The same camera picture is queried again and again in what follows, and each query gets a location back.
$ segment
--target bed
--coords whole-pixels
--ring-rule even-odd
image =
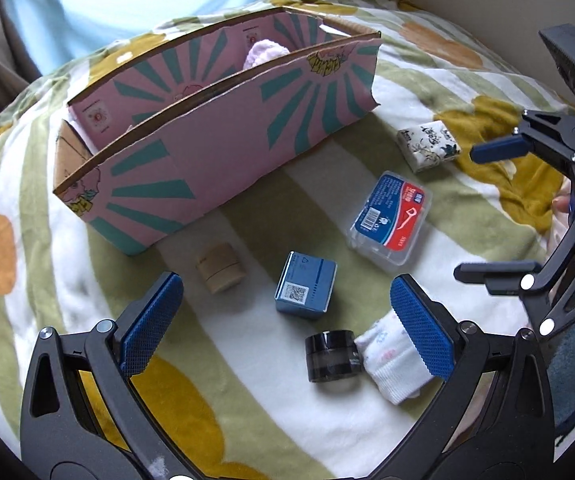
[[[241,12],[291,6],[342,16],[383,34],[376,110],[274,171],[218,210],[138,256],[120,253],[54,195],[54,147],[65,103],[125,54],[138,54]],[[574,112],[461,28],[408,0],[260,0],[181,18],[32,83],[0,114],[0,436],[19,453],[25,376],[36,334],[86,332],[116,318],[164,270],[186,295],[147,370],[134,384],[151,412],[207,475],[320,479],[365,475],[400,442],[440,386],[399,406],[367,376],[320,388],[307,381],[304,339],[320,330],[357,335],[390,309],[391,275],[347,247],[345,232],[379,175],[413,178],[433,193],[409,272],[456,319],[490,333],[527,325],[516,298],[456,282],[464,261],[545,257],[551,200],[562,176],[533,156],[475,166],[472,144],[506,135],[531,108]],[[443,120],[463,154],[412,175],[394,133]],[[194,264],[228,241],[248,275],[212,296]],[[339,271],[317,322],[276,312],[274,290],[289,251],[332,259]],[[89,376],[107,437],[125,446]]]

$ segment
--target barcode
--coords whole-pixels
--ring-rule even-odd
[[[371,231],[373,227],[376,225],[376,222],[378,222],[379,216],[381,216],[381,212],[378,209],[374,209],[373,207],[369,208],[369,211],[367,212],[365,218],[363,218],[363,221],[361,222],[361,227],[363,229]]]
[[[296,285],[296,283],[285,282],[283,285],[283,292],[281,292],[281,299],[287,301],[294,301],[304,305],[307,300],[307,293],[310,291],[309,287]]]

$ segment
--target red and blue label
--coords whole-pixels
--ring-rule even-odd
[[[421,216],[424,200],[425,192],[419,186],[384,174],[354,228],[392,251],[402,251]]]

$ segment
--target black lid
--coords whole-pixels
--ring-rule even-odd
[[[326,330],[305,340],[306,353],[313,354],[335,348],[355,348],[354,332],[351,330]]]

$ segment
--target black jar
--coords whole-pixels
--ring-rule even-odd
[[[307,374],[311,383],[346,379],[363,370],[351,330],[321,332],[305,340]]]

